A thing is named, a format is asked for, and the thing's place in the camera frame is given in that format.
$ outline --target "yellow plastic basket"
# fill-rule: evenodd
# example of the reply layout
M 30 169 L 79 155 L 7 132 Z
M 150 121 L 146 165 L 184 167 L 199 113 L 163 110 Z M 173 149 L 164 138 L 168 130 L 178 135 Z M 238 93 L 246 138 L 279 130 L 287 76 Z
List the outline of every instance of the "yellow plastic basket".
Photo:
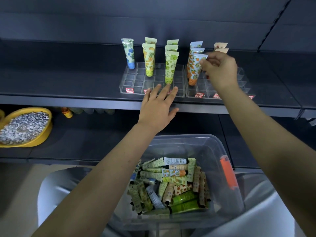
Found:
M 41 107 L 30 107 L 30 108 L 23 108 L 23 109 L 19 109 L 17 111 L 12 112 L 11 114 L 7 115 L 4 119 L 2 119 L 2 121 L 0 122 L 0 130 L 2 130 L 4 128 L 5 125 L 9 124 L 10 121 L 20 115 L 26 114 L 26 113 L 30 113 L 30 112 L 39 112 L 39 111 L 43 111 L 46 112 L 49 115 L 49 120 L 47 125 L 45 126 L 45 128 L 43 129 L 43 131 L 34 139 L 32 139 L 29 142 L 23 143 L 23 144 L 16 144 L 16 145 L 5 145 L 2 144 L 0 142 L 0 147 L 4 147 L 4 148 L 10 148 L 10 147 L 33 147 L 33 146 L 37 146 L 41 143 L 43 143 L 47 137 L 49 136 L 49 134 L 52 131 L 52 113 L 49 109 L 46 108 L 41 108 Z

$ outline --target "acrylic display organizer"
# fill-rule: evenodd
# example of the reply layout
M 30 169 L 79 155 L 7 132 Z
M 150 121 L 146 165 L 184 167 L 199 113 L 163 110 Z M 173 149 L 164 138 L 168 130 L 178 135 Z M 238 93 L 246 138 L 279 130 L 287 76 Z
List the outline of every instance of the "acrylic display organizer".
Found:
M 176 65 L 170 91 L 173 89 L 174 86 L 177 86 L 179 89 L 176 95 L 177 97 L 185 96 L 185 81 L 183 76 L 184 66 Z M 159 92 L 166 85 L 165 64 L 155 63 L 154 75 L 148 77 L 146 76 L 145 72 L 145 63 L 136 62 L 135 69 L 129 69 L 128 65 L 126 65 L 119 88 L 121 93 L 144 95 L 148 88 L 153 89 L 157 84 L 161 84 L 161 89 L 159 90 Z
M 188 84 L 188 78 L 186 77 L 186 75 L 185 79 L 185 89 L 187 97 L 219 99 L 217 91 L 215 91 L 214 87 L 211 84 L 211 81 L 207 79 L 205 72 L 200 73 L 195 86 L 190 86 Z M 253 99 L 255 95 L 251 93 L 251 85 L 244 73 L 243 68 L 241 67 L 238 67 L 237 69 L 237 81 L 239 87 L 243 90 L 243 92 L 246 93 L 251 99 Z

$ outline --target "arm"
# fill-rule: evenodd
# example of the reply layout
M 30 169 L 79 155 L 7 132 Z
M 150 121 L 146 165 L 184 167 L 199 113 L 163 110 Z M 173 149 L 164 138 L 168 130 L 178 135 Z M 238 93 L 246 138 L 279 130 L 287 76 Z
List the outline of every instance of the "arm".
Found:
M 155 135 L 174 118 L 169 112 L 178 88 L 147 90 L 138 123 L 69 193 L 32 237 L 100 236 L 124 193 L 140 157 Z
M 201 61 L 252 155 L 307 236 L 316 233 L 316 152 L 238 87 L 235 59 L 221 52 Z

